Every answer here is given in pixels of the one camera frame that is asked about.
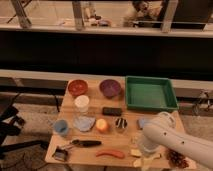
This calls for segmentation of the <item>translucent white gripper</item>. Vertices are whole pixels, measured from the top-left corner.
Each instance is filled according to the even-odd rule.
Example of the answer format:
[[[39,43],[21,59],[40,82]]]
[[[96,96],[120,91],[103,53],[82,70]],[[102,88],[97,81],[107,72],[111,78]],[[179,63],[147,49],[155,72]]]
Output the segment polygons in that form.
[[[157,152],[157,149],[159,147],[158,144],[156,144],[154,141],[147,138],[143,133],[140,133],[137,136],[136,144],[137,144],[139,151],[145,157],[154,155]]]

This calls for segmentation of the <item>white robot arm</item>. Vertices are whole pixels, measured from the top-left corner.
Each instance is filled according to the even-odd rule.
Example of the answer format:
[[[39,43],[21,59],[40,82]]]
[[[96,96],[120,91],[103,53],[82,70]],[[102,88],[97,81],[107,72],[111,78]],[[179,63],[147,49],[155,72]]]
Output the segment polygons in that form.
[[[160,112],[152,119],[139,118],[138,125],[142,132],[137,146],[145,156],[154,154],[162,145],[213,169],[213,142],[178,132],[171,113]]]

